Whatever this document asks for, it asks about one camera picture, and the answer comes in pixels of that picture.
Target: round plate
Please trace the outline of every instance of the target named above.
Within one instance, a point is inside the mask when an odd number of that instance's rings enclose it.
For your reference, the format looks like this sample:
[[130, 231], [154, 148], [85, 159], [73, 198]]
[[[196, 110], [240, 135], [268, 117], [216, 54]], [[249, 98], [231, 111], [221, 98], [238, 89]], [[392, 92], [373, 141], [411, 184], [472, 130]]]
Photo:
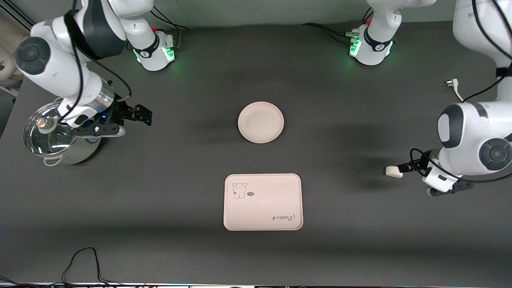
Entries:
[[238, 129], [242, 136], [254, 143], [268, 143], [283, 130], [285, 119], [274, 104], [254, 102], [247, 105], [238, 117]]

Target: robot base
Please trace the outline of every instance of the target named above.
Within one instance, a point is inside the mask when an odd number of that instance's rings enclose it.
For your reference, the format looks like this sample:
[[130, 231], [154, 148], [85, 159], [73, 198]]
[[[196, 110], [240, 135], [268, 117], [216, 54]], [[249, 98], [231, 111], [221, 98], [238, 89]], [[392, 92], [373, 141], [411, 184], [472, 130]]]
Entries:
[[352, 29], [352, 33], [359, 33], [360, 37], [350, 47], [349, 56], [356, 58], [357, 61], [361, 62], [364, 65], [373, 66], [381, 63], [384, 60], [384, 58], [389, 55], [393, 42], [391, 42], [388, 47], [383, 47], [382, 51], [373, 51], [372, 46], [370, 46], [365, 41], [365, 38], [362, 37], [367, 27], [367, 24], [363, 24], [358, 28]]
[[174, 38], [172, 35], [165, 34], [161, 31], [155, 32], [160, 38], [159, 47], [149, 58], [134, 53], [137, 61], [149, 71], [158, 71], [164, 69], [169, 63], [175, 60]]

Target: gray table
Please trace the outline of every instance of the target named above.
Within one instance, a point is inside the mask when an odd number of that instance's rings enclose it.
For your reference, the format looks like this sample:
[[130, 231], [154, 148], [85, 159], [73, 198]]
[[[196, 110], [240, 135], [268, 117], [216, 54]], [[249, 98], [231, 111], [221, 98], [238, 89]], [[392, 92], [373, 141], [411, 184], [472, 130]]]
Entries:
[[[104, 277], [123, 282], [511, 286], [511, 180], [434, 198], [419, 175], [381, 175], [439, 144], [437, 117], [456, 100], [444, 81], [469, 95], [493, 82], [494, 64], [459, 45], [451, 23], [404, 24], [397, 38], [377, 67], [305, 26], [185, 31], [177, 61], [155, 73], [127, 51], [105, 59], [154, 125], [127, 123], [71, 167], [47, 168], [23, 146], [26, 120], [54, 99], [26, 81], [0, 144], [1, 274], [56, 281], [91, 245]], [[264, 145], [236, 122], [260, 100], [286, 121]], [[300, 175], [303, 228], [226, 230], [233, 173]], [[92, 254], [75, 265], [70, 281], [95, 280]]]

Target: cooking pot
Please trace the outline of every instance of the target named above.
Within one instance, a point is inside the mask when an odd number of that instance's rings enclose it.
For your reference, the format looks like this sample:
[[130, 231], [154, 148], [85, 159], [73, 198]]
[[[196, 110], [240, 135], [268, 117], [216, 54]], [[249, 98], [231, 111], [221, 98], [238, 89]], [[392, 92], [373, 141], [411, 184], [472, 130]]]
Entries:
[[43, 157], [46, 166], [80, 163], [91, 156], [100, 143], [100, 138], [77, 136], [69, 126], [60, 124], [59, 104], [56, 101], [41, 107], [23, 130], [25, 147]]

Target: white cable connector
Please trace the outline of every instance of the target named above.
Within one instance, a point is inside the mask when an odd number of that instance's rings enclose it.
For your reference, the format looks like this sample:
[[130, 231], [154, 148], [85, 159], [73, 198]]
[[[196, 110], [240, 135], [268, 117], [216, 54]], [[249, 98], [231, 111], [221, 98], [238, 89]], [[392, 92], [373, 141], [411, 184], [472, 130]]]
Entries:
[[455, 92], [455, 95], [457, 95], [457, 98], [459, 98], [461, 102], [464, 102], [464, 98], [462, 98], [462, 96], [460, 96], [459, 94], [459, 80], [457, 78], [453, 78], [450, 81], [446, 81], [445, 84], [448, 87], [452, 87], [453, 92]]

